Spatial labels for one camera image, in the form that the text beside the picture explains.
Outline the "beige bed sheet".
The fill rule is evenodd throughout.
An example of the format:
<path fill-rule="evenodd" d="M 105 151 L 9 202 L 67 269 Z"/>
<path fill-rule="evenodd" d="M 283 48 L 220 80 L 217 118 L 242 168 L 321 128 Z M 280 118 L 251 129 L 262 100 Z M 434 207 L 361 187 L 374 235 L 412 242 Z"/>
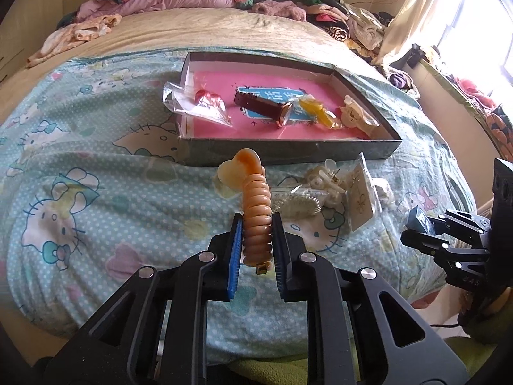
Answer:
<path fill-rule="evenodd" d="M 383 80 L 375 68 L 310 23 L 236 9 L 173 9 L 128 16 L 104 37 L 78 46 L 1 85 L 5 121 L 50 71 L 74 57 L 97 58 L 141 50 L 212 48 L 263 50 L 316 64 L 330 64 L 355 75 Z"/>

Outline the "cream wardrobe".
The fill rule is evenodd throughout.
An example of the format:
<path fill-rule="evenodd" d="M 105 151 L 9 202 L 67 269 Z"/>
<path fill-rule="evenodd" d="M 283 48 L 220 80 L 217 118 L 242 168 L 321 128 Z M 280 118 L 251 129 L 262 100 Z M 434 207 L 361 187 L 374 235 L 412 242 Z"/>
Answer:
<path fill-rule="evenodd" d="M 1 82 L 22 69 L 63 14 L 63 0 L 15 0 L 1 23 Z"/>

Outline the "cream curtain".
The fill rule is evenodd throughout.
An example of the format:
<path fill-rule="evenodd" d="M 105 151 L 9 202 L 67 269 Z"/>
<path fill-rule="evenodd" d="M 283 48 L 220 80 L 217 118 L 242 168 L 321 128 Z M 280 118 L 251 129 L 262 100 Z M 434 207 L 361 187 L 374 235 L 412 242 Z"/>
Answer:
<path fill-rule="evenodd" d="M 432 44 L 463 0 L 404 0 L 387 27 L 373 64 L 390 64 L 411 44 Z"/>

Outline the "pearl hair clip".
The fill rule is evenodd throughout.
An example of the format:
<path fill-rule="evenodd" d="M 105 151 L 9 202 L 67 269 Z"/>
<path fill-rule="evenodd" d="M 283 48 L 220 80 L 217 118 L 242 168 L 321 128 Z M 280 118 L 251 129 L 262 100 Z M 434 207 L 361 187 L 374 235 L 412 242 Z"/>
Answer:
<path fill-rule="evenodd" d="M 337 199 L 347 193 L 346 183 L 338 175 L 340 169 L 332 159 L 326 159 L 320 165 L 308 170 L 304 176 L 305 182 L 314 190 L 326 191 Z"/>

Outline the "small clear jewelry bag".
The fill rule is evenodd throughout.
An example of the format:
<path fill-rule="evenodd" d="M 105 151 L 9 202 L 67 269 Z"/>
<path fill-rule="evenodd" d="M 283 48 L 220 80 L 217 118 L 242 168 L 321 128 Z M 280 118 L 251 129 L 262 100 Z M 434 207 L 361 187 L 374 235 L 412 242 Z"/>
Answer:
<path fill-rule="evenodd" d="M 395 203 L 395 194 L 384 178 L 373 177 L 363 153 L 354 160 L 344 177 L 349 227 L 357 231 L 373 220 L 384 208 Z"/>

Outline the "mauve fluffy garment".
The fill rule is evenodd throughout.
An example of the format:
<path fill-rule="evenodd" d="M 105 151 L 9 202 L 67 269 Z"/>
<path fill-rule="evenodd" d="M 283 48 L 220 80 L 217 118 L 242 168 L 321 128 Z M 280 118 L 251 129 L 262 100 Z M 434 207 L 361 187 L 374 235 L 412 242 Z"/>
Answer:
<path fill-rule="evenodd" d="M 307 17 L 306 11 L 292 1 L 264 0 L 255 3 L 251 11 L 266 16 L 284 17 L 298 22 L 305 22 Z"/>

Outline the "yellow hair clip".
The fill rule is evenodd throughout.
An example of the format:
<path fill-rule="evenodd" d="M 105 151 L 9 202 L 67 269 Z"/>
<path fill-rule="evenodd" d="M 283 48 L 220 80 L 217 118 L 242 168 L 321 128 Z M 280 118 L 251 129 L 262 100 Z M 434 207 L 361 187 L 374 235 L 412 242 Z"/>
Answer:
<path fill-rule="evenodd" d="M 326 129 L 341 130 L 343 128 L 337 116 L 325 108 L 324 104 L 312 95 L 303 95 L 298 98 L 297 102 L 307 114 L 314 117 L 315 120 Z"/>

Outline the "orange spiral hair clip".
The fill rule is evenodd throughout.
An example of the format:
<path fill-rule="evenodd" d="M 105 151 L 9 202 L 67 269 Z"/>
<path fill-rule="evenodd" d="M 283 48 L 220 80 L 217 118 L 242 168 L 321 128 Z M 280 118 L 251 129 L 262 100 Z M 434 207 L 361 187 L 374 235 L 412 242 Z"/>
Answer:
<path fill-rule="evenodd" d="M 217 178 L 228 189 L 242 194 L 243 264 L 258 275 L 271 266 L 271 193 L 258 154 L 243 148 L 217 168 Z"/>

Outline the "purple clothes heap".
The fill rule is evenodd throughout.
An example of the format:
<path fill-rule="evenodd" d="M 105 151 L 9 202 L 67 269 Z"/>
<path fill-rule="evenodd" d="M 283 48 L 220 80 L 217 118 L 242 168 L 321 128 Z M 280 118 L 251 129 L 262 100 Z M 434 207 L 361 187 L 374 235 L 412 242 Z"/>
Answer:
<path fill-rule="evenodd" d="M 389 83 L 404 92 L 410 98 L 417 101 L 421 98 L 421 94 L 415 86 L 413 78 L 407 72 L 395 69 L 391 66 L 384 66 L 383 73 Z"/>

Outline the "green fleece sleeve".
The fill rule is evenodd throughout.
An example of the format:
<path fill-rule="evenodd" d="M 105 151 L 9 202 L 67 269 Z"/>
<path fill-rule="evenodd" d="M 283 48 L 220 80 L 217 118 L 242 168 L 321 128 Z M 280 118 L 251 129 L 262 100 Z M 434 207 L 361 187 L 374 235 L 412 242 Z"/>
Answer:
<path fill-rule="evenodd" d="M 496 344 L 481 344 L 466 336 L 443 339 L 465 365 L 470 376 L 481 369 Z M 308 359 L 292 356 L 269 360 L 239 360 L 229 364 L 229 370 L 261 384 L 306 384 Z"/>

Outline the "cream claw hair clip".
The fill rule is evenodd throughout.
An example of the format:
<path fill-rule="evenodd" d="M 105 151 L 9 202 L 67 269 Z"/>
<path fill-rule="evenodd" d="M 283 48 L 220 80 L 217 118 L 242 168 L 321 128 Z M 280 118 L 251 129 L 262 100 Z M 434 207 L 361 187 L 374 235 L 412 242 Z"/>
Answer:
<path fill-rule="evenodd" d="M 352 129 L 357 128 L 368 137 L 371 137 L 380 127 L 379 121 L 374 119 L 374 117 L 351 96 L 345 96 L 343 105 L 339 106 L 338 109 L 340 111 L 340 120 L 344 126 Z"/>

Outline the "Hello Kitty blue blanket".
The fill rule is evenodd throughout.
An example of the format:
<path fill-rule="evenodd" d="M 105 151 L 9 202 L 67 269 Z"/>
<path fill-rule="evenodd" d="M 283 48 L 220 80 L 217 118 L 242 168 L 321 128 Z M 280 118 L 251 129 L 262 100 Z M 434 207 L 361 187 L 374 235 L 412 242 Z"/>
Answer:
<path fill-rule="evenodd" d="M 45 77 L 1 127 L 1 304 L 70 337 L 143 265 L 179 265 L 224 232 L 240 199 L 212 168 L 180 164 L 165 82 L 181 50 L 68 61 Z M 376 73 L 344 71 L 401 137 L 369 161 L 395 200 L 350 232 L 342 205 L 289 223 L 337 267 L 373 267 L 409 301 L 443 286 L 442 270 L 400 244 L 408 211 L 475 212 L 457 160 L 419 105 Z"/>

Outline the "small blue box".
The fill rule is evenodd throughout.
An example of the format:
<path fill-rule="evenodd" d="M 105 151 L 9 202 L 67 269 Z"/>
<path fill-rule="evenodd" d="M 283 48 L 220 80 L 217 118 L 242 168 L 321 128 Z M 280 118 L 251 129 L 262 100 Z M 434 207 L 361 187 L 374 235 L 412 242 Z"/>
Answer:
<path fill-rule="evenodd" d="M 419 205 L 416 205 L 409 211 L 405 227 L 417 233 L 436 234 L 434 224 Z"/>

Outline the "pink patterned garment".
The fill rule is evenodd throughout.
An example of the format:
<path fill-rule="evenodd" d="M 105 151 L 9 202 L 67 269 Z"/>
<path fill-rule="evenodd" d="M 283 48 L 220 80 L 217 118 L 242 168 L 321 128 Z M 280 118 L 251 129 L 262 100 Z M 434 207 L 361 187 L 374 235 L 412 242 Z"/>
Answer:
<path fill-rule="evenodd" d="M 27 68 L 33 68 L 53 56 L 72 50 L 97 38 L 109 34 L 121 23 L 118 14 L 94 17 L 82 23 L 72 23 L 51 33 L 40 50 L 27 59 Z"/>

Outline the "pile of clothes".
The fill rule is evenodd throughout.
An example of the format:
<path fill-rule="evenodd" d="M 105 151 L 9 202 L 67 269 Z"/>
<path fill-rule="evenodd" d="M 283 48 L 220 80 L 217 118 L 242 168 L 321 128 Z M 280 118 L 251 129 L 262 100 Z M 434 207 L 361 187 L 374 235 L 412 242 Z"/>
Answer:
<path fill-rule="evenodd" d="M 374 64 L 386 29 L 394 17 L 386 11 L 370 12 L 342 0 L 303 0 L 306 21 L 344 43 L 369 64 Z"/>

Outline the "grey cardboard box tray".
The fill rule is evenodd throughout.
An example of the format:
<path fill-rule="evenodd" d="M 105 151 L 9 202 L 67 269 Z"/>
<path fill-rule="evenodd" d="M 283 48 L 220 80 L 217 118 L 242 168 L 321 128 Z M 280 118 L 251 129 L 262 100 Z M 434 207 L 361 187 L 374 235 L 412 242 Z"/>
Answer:
<path fill-rule="evenodd" d="M 163 100 L 177 114 L 178 160 L 190 166 L 242 148 L 266 165 L 385 159 L 402 142 L 354 77 L 281 57 L 192 51 Z"/>

